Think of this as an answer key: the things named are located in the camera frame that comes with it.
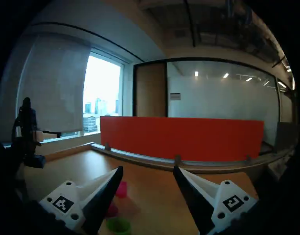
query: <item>plastic cup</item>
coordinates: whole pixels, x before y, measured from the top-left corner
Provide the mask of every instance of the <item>plastic cup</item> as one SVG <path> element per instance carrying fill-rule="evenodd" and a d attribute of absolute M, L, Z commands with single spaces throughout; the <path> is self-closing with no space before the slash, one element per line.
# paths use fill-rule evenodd
<path fill-rule="evenodd" d="M 120 182 L 115 195 L 118 198 L 125 198 L 125 197 L 127 197 L 127 182 L 125 182 L 125 181 L 121 181 Z"/>
<path fill-rule="evenodd" d="M 118 214 L 117 206 L 111 202 L 111 205 L 108 208 L 107 214 L 105 215 L 106 218 L 116 217 Z"/>
<path fill-rule="evenodd" d="M 124 218 L 108 219 L 107 228 L 115 235 L 130 235 L 130 223 Z"/>

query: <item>glass partition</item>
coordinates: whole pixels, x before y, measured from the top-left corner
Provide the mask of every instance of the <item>glass partition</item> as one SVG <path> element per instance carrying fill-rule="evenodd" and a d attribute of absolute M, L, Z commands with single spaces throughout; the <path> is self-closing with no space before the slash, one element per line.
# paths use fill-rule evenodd
<path fill-rule="evenodd" d="M 216 61 L 167 63 L 168 116 L 264 121 L 263 140 L 274 145 L 279 119 L 275 78 Z"/>

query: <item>green cup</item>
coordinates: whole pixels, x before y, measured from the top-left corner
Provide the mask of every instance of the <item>green cup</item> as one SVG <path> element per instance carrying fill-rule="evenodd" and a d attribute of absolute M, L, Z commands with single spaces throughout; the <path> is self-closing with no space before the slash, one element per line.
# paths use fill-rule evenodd
<path fill-rule="evenodd" d="M 107 219 L 107 228 L 115 235 L 130 235 L 130 223 L 124 218 Z"/>

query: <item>ceiling pipe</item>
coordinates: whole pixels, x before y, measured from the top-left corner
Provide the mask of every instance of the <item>ceiling pipe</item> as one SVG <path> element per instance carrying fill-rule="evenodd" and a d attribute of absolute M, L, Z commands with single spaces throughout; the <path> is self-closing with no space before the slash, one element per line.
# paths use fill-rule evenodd
<path fill-rule="evenodd" d="M 192 36 L 192 46 L 196 47 L 195 35 L 194 35 L 194 31 L 193 31 L 192 15 L 190 13 L 188 1 L 184 0 L 184 4 L 185 4 L 186 12 L 187 12 L 187 15 L 188 15 L 188 19 L 189 19 L 190 33 L 191 33 L 191 36 Z"/>
<path fill-rule="evenodd" d="M 233 11 L 234 3 L 233 3 L 233 0 L 225 0 L 225 6 L 226 6 L 226 9 L 227 9 L 227 18 L 232 18 L 234 16 L 234 11 Z"/>

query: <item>window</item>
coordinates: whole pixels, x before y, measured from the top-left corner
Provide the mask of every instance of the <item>window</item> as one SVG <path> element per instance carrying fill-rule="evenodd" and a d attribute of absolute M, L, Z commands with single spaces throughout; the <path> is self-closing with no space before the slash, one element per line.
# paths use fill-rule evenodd
<path fill-rule="evenodd" d="M 100 116 L 121 116 L 121 64 L 92 53 L 83 94 L 83 132 L 99 132 Z"/>

